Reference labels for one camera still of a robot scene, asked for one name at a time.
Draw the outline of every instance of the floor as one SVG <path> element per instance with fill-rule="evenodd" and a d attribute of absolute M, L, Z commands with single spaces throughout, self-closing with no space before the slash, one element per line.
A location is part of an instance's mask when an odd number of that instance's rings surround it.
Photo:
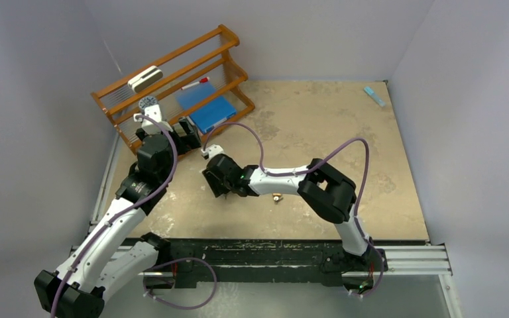
<path fill-rule="evenodd" d="M 387 105 L 377 105 L 363 91 L 365 86 Z M 363 227 L 375 239 L 428 239 L 385 83 L 248 81 L 241 89 L 256 105 L 241 122 L 260 135 L 267 168 L 308 164 L 348 138 L 362 136 L 370 144 L 370 173 L 360 210 Z M 241 127 L 227 129 L 212 143 L 240 166 L 258 163 L 256 141 Z M 119 152 L 108 202 L 135 161 L 128 148 Z M 330 163 L 359 189 L 364 157 L 363 146 L 354 144 Z M 271 196 L 214 198 L 201 175 L 206 164 L 199 153 L 179 161 L 167 194 L 131 236 L 152 231 L 162 237 L 338 239 L 334 226 L 297 196 L 286 196 L 278 204 Z"/>
<path fill-rule="evenodd" d="M 143 297 L 141 277 L 135 278 L 106 303 L 101 318 L 450 318 L 437 276 L 385 276 L 364 300 L 349 297 L 344 288 L 319 284 L 219 283 L 215 297 L 196 310 L 173 309 Z M 170 290 L 161 297 L 180 305 L 203 302 L 212 283 L 195 289 Z"/>

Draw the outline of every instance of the orange wooden shelf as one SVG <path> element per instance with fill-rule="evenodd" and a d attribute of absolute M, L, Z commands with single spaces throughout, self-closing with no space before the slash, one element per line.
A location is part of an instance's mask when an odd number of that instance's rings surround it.
<path fill-rule="evenodd" d="M 234 105 L 237 109 L 237 114 L 228 121 L 237 121 L 255 109 L 254 103 L 239 88 L 239 84 L 246 81 L 249 76 L 244 69 L 233 61 L 229 53 L 229 49 L 237 45 L 239 45 L 237 35 L 225 25 L 219 25 L 215 30 L 143 66 L 141 69 L 117 80 L 107 87 L 91 93 L 91 96 L 134 154 L 141 146 L 141 141 L 135 136 L 135 129 L 138 125 L 133 122 L 132 115 L 139 112 L 137 103 L 147 95 L 155 96 L 159 100 L 161 107 L 167 106 L 167 112 L 170 116 L 169 123 L 173 125 L 179 118 L 188 116 L 215 98 L 231 92 L 242 103 L 242 107 Z M 151 66 L 161 68 L 163 65 L 168 66 L 171 62 L 174 64 L 174 62 L 178 63 L 179 60 L 190 58 L 185 56 L 187 52 L 194 52 L 194 56 L 198 57 L 200 55 L 201 57 L 192 63 L 184 64 L 184 66 L 178 68 L 175 72 L 164 76 L 139 93 L 134 93 L 127 87 L 127 82 L 131 78 Z M 183 110 L 174 102 L 174 99 L 170 99 L 172 95 L 181 92 L 180 89 L 183 86 L 197 81 L 206 75 L 210 76 L 210 82 L 219 84 L 215 85 L 216 92 L 187 110 Z M 218 134 L 226 127 L 220 127 L 214 133 Z"/>

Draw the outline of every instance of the wooden rack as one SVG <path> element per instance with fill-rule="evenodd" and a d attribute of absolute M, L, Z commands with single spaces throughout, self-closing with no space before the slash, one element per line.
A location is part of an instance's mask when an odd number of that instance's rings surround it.
<path fill-rule="evenodd" d="M 127 87 L 127 82 L 151 66 L 162 66 L 163 64 L 182 56 L 184 53 L 201 46 L 206 41 L 219 37 L 219 47 L 215 50 L 204 54 L 194 62 L 185 65 L 178 71 L 164 76 L 151 86 L 134 93 Z M 122 140 L 135 154 L 141 145 L 141 141 L 135 136 L 135 125 L 133 124 L 133 114 L 139 112 L 137 102 L 147 95 L 156 96 L 157 100 L 162 100 L 171 94 L 180 90 L 181 87 L 192 83 L 206 75 L 208 72 L 216 68 L 223 68 L 223 84 L 215 93 L 206 97 L 204 100 L 194 105 L 192 108 L 183 110 L 179 109 L 178 114 L 171 116 L 169 123 L 173 125 L 179 118 L 185 117 L 198 110 L 200 107 L 213 101 L 215 98 L 227 92 L 232 92 L 239 101 L 245 104 L 241 110 L 237 109 L 237 114 L 228 121 L 237 121 L 255 109 L 254 103 L 241 91 L 239 84 L 246 81 L 249 76 L 247 73 L 233 61 L 229 53 L 229 49 L 239 45 L 237 35 L 229 30 L 225 25 L 219 25 L 215 30 L 195 39 L 194 41 L 182 46 L 181 48 L 145 65 L 141 69 L 119 79 L 118 81 L 108 85 L 107 87 L 91 93 L 91 96 L 104 112 L 108 120 L 116 128 Z M 214 134 L 220 133 L 224 128 L 218 128 Z"/>

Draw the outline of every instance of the marker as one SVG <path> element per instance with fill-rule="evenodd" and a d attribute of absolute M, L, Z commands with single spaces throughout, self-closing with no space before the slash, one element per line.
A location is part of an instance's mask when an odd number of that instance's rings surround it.
<path fill-rule="evenodd" d="M 368 94 L 369 97 L 371 97 L 378 105 L 380 105 L 381 107 L 385 106 L 385 102 L 381 100 L 381 98 L 379 98 L 378 95 L 376 95 L 376 93 L 374 92 L 373 89 L 371 89 L 369 86 L 366 86 L 364 87 L 364 91 L 366 92 L 366 94 Z"/>
<path fill-rule="evenodd" d="M 194 87 L 196 85 L 199 85 L 200 83 L 207 83 L 207 81 L 209 81 L 209 76 L 205 77 L 205 78 L 202 78 L 201 80 L 199 81 L 195 81 L 193 83 L 190 83 L 188 85 L 185 85 L 185 86 L 182 86 L 181 90 L 185 90 L 185 89 L 189 89 L 191 87 Z"/>

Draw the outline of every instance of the red marker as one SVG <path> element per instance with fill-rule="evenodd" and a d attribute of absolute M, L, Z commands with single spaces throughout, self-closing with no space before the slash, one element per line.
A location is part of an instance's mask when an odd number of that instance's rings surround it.
<path fill-rule="evenodd" d="M 201 80 L 199 81 L 195 81 L 193 83 L 190 83 L 188 85 L 185 85 L 185 86 L 182 86 L 181 90 L 185 90 L 185 89 L 189 89 L 191 87 L 194 87 L 196 85 L 199 85 L 200 83 L 207 83 L 207 81 L 209 81 L 209 76 L 205 77 L 205 78 L 202 78 Z"/>

